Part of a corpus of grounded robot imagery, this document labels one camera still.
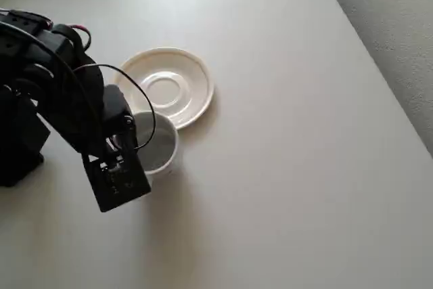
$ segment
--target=white cup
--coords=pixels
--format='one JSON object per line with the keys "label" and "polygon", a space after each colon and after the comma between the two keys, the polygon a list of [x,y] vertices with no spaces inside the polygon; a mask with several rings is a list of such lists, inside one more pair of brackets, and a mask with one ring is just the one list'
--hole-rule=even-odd
{"label": "white cup", "polygon": [[[150,186],[155,179],[171,173],[177,162],[179,151],[179,134],[172,122],[157,112],[156,129],[152,140],[138,151],[141,166],[146,174]],[[141,144],[149,139],[153,129],[151,112],[134,114],[137,141]]]}

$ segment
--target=white wall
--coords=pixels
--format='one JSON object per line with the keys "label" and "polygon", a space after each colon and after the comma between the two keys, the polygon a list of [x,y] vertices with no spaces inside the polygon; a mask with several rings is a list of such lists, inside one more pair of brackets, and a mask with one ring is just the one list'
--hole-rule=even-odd
{"label": "white wall", "polygon": [[433,0],[338,0],[433,154]]}

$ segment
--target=robotic arm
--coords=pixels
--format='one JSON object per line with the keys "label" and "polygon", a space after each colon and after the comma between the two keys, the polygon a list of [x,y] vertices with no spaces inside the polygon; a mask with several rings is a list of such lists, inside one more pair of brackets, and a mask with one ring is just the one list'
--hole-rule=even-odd
{"label": "robotic arm", "polygon": [[104,86],[97,66],[85,66],[95,62],[78,33],[37,14],[4,14],[0,12],[0,185],[15,185],[43,162],[40,151],[49,130],[40,114],[81,154],[102,212],[149,193],[131,109],[116,85]]}

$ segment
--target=white plate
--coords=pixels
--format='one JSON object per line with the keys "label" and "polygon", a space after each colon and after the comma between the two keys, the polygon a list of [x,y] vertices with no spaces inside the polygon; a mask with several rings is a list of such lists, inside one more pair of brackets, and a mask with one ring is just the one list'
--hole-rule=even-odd
{"label": "white plate", "polygon": [[[146,92],[155,111],[167,116],[177,129],[190,125],[208,108],[214,85],[203,62],[173,48],[138,53],[122,69]],[[123,76],[116,76],[133,113],[148,111],[143,94]]]}

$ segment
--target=table surface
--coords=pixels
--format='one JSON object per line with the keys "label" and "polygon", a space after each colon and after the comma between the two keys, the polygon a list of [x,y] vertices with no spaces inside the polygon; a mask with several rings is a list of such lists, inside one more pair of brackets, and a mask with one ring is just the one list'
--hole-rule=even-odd
{"label": "table surface", "polygon": [[0,287],[433,284],[432,159],[336,0],[0,6],[84,24],[101,63],[184,48],[216,85],[181,171],[106,214],[51,135],[45,165],[0,190]]}

